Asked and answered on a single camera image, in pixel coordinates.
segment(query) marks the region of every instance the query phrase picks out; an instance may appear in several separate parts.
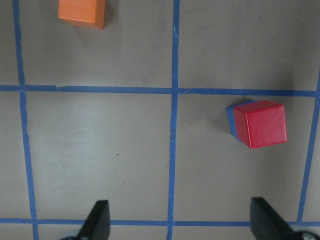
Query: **cube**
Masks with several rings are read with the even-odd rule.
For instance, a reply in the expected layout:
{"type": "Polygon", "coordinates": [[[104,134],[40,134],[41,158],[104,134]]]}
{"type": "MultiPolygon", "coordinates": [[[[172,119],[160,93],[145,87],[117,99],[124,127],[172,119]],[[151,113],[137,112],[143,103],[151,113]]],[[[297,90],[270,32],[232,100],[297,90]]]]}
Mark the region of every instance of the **cube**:
{"type": "Polygon", "coordinates": [[[251,149],[288,141],[284,105],[269,101],[251,101],[226,109],[233,136],[251,149]]]}
{"type": "Polygon", "coordinates": [[[59,0],[58,18],[74,26],[103,29],[106,0],[59,0]]]}

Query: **orange block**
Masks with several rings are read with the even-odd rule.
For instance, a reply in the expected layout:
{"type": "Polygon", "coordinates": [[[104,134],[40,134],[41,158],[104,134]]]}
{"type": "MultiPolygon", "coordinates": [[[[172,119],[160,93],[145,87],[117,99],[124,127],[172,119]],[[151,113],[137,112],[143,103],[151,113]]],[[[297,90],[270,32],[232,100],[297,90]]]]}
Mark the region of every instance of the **orange block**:
{"type": "Polygon", "coordinates": [[[79,27],[103,29],[106,0],[59,0],[58,18],[79,27]]]}

